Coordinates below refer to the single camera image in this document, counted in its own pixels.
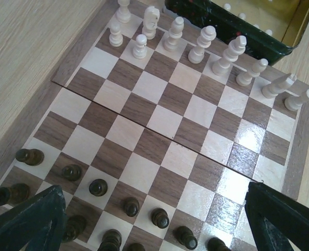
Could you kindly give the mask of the wooden folding chess board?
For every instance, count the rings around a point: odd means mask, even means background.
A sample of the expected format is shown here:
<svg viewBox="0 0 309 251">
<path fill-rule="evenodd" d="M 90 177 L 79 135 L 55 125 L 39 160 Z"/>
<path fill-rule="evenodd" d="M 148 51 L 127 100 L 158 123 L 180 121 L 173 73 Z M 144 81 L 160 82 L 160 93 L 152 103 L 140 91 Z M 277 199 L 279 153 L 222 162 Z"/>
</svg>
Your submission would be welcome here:
<svg viewBox="0 0 309 251">
<path fill-rule="evenodd" d="M 97 250 L 117 229 L 122 249 L 183 250 L 173 231 L 185 225 L 205 250 L 212 237 L 232 250 L 255 250 L 244 211 L 252 180 L 292 197 L 301 180 L 309 142 L 309 103 L 289 111 L 284 100 L 307 85 L 296 82 L 267 99 L 264 86 L 280 77 L 269 68 L 248 87 L 236 83 L 246 67 L 216 76 L 211 64 L 221 43 L 203 61 L 187 55 L 199 31 L 186 26 L 175 52 L 163 48 L 172 18 L 162 15 L 147 56 L 132 56 L 146 6 L 129 5 L 122 46 L 109 44 L 116 1 L 106 2 L 70 51 L 52 82 L 58 89 L 25 143 L 43 151 L 40 165 L 14 161 L 0 186 L 25 183 L 30 194 L 62 187 L 67 214 L 87 226 L 62 250 Z"/>
</svg>

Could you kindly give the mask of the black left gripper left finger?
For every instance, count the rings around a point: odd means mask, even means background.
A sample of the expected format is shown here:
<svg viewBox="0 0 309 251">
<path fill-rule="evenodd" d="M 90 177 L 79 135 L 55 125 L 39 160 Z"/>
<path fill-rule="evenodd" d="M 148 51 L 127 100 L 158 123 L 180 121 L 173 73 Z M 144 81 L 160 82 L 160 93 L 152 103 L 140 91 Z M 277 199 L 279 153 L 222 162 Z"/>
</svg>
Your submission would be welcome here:
<svg viewBox="0 0 309 251">
<path fill-rule="evenodd" d="M 53 185 L 0 215 L 0 250 L 59 250 L 66 222 L 62 188 Z"/>
</svg>

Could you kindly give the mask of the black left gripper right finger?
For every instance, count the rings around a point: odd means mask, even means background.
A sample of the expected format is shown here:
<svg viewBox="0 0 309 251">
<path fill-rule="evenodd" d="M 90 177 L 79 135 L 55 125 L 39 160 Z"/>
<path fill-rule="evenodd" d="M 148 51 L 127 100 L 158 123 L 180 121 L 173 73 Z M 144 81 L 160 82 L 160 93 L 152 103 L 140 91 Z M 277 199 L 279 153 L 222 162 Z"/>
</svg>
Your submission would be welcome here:
<svg viewBox="0 0 309 251">
<path fill-rule="evenodd" d="M 245 212 L 257 250 L 309 250 L 309 208 L 262 182 L 250 182 Z"/>
</svg>

